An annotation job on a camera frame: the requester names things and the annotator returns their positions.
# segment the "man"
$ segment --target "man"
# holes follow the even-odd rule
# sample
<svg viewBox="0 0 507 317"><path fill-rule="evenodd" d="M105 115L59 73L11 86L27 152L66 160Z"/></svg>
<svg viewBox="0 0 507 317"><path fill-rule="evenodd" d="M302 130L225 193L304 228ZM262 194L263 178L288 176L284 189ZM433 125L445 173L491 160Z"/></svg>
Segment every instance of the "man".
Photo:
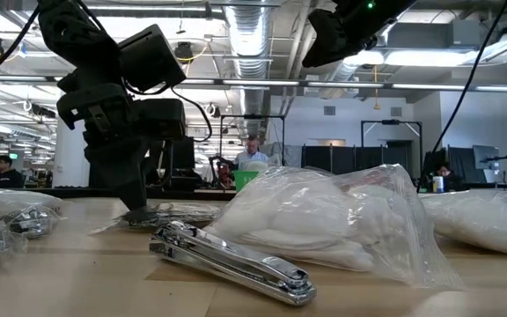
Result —
<svg viewBox="0 0 507 317"><path fill-rule="evenodd" d="M0 188L22 188L23 174L11 168L13 160L8 155L0 155Z"/></svg>
<svg viewBox="0 0 507 317"><path fill-rule="evenodd" d="M234 164L238 166L238 169L242 169L241 165L247 161L269 162L267 155L257 151L258 146L260 146L260 142L255 136L250 136L247 139L246 151L241 152L234 159Z"/></svg>

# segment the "lamp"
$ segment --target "lamp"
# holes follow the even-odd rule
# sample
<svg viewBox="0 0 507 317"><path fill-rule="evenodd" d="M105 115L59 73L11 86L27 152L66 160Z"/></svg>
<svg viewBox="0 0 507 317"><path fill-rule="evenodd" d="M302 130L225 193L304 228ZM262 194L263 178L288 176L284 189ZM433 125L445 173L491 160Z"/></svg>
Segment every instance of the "lamp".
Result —
<svg viewBox="0 0 507 317"><path fill-rule="evenodd" d="M461 65L466 55L448 51L401 50L386 57L386 64L398 66L454 67Z"/></svg>

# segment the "pipe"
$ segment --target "pipe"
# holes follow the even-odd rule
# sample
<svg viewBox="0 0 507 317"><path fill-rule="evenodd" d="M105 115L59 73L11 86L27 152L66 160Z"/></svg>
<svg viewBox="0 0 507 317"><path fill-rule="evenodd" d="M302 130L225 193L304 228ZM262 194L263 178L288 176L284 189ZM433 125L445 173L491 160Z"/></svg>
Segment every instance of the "pipe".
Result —
<svg viewBox="0 0 507 317"><path fill-rule="evenodd" d="M292 42L292 47L290 48L289 61L287 61L287 68L285 69L285 79L290 78L292 66L295 63L295 59L297 58L298 46L300 45L300 40L302 39L303 31L305 30L305 24L306 19L308 18L308 10L310 8L310 2L311 0L304 0L303 7L300 9L297 32L295 33L295 37Z"/></svg>
<svg viewBox="0 0 507 317"><path fill-rule="evenodd" d="M231 50L238 57L267 57L269 53L269 8L228 6L223 8L228 21ZM268 62L263 60L234 61L240 79L266 79ZM240 90L242 114L261 114L263 90ZM246 122L248 135L258 135L258 122Z"/></svg>

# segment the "person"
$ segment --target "person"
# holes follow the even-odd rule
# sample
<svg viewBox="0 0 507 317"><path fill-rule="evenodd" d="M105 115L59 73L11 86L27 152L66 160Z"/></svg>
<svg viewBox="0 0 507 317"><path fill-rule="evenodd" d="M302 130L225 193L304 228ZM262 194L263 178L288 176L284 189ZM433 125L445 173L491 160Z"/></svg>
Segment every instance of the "person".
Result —
<svg viewBox="0 0 507 317"><path fill-rule="evenodd" d="M451 170L448 163L442 163L437 166L436 175L444 178L445 190L460 190L463 188L462 179Z"/></svg>
<svg viewBox="0 0 507 317"><path fill-rule="evenodd" d="M238 169L241 169L240 165L247 161L268 162L268 156L257 151L259 146L260 142L257 137L250 136L247 139L246 150L236 156L234 159L234 165L238 166Z"/></svg>
<svg viewBox="0 0 507 317"><path fill-rule="evenodd" d="M13 160L8 155L0 155L0 188L22 188L23 174L11 168Z"/></svg>

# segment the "cable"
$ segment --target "cable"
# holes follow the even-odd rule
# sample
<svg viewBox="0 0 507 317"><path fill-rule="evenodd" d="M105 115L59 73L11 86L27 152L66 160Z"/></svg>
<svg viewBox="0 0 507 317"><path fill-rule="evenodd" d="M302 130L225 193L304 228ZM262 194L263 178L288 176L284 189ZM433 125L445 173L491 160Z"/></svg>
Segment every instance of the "cable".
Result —
<svg viewBox="0 0 507 317"><path fill-rule="evenodd" d="M463 99L465 98L465 94L467 94L468 87L473 82L474 73L476 72L476 68L478 67L479 63L481 62L482 54L484 53L484 48L486 48L487 45L489 44L490 37L492 36L492 33L496 29L496 26L498 25L500 18L503 16L503 13L505 12L506 7L507 7L507 0L504 0L503 4L502 4L502 8L498 12L498 15L494 19L494 22L492 22L492 26L490 27L489 32L488 32L488 34L486 34L486 37L484 38L484 42L481 45L481 49L479 50L479 54L476 56L476 59L474 60L473 68L471 69L471 73L468 77L467 83L465 84L465 87L463 88L463 92L461 92L461 95L459 97L459 101L457 101L457 106L455 106L455 109L453 110L453 113L451 114L449 121L447 122L447 124L445 124L444 130L441 132L441 135L439 136L439 139L437 140L436 145L433 147L433 150L431 151L432 155L433 155L433 153L435 153L437 151L437 148L441 144L441 140L443 140L445 134L447 133L447 130L449 129L449 127L451 126L451 123L453 122L453 119L455 119L455 115L457 114L457 112L461 108L461 104L463 103ZM425 176L425 167L427 166L427 164L424 164L423 166L424 167L422 168L420 181ZM418 192L420 192L420 185L421 185L421 182L418 183L418 188L417 188Z"/></svg>
<svg viewBox="0 0 507 317"><path fill-rule="evenodd" d="M439 17L439 16L440 16L443 12L445 12L445 11L449 11L449 12L453 13L453 15L455 16L455 18L456 18L456 19L459 19L459 16L457 15L457 13L455 13L455 11L450 10L450 9L443 9L443 10L441 10L438 14L436 14L436 16L435 16L435 17L433 17L433 19L430 21L430 24L432 24L432 23L433 23L433 21L435 21L435 20L436 20L436 18L438 18L438 17Z"/></svg>
<svg viewBox="0 0 507 317"><path fill-rule="evenodd" d="M201 105L199 105L198 103L192 101L192 100L189 100L183 96L181 96L180 94L176 93L175 90L173 89L172 87L172 92L173 94L175 94L177 97L185 100L186 102L192 104L193 106L197 107L199 109L199 111L201 111L201 114L202 114L202 118L204 119L204 121L207 123L207 127L209 127L209 135L205 138L203 138L203 140L195 140L193 139L194 142L205 142L207 141L208 139L210 139L210 137L212 136L212 126L210 125L210 121L209 121L209 118L207 117L207 114L204 112L204 109L201 107Z"/></svg>
<svg viewBox="0 0 507 317"><path fill-rule="evenodd" d="M9 46L9 48L7 48L5 53L1 56L0 66L15 51L18 44L20 44L20 42L23 40L23 38L25 37L25 34L28 32L29 28L31 27L31 24L34 22L34 20L39 15L39 13L40 13L40 8L37 5L36 8L34 9L33 14L28 18L28 20L25 23L25 26L23 26L23 29L21 30L21 32L18 33L17 38L13 41L13 43Z"/></svg>
<svg viewBox="0 0 507 317"><path fill-rule="evenodd" d="M93 12L91 10L89 10L89 8L87 7L87 5L85 5L82 0L76 0L76 3L93 20L93 23L95 23L95 25L99 28L99 30L101 30L104 33L107 33L107 31L105 30L105 27L103 27L103 25L101 24L101 22L99 22L99 20L97 19L97 17L95 17L95 14L93 14Z"/></svg>
<svg viewBox="0 0 507 317"><path fill-rule="evenodd" d="M195 55L193 57L189 57L189 58L178 58L177 60L178 61L182 61L182 62L189 62L189 61L193 61L195 58L201 56L204 54L204 51L207 50L207 47L205 46L204 48L202 48L202 51L201 53L199 53L199 55Z"/></svg>

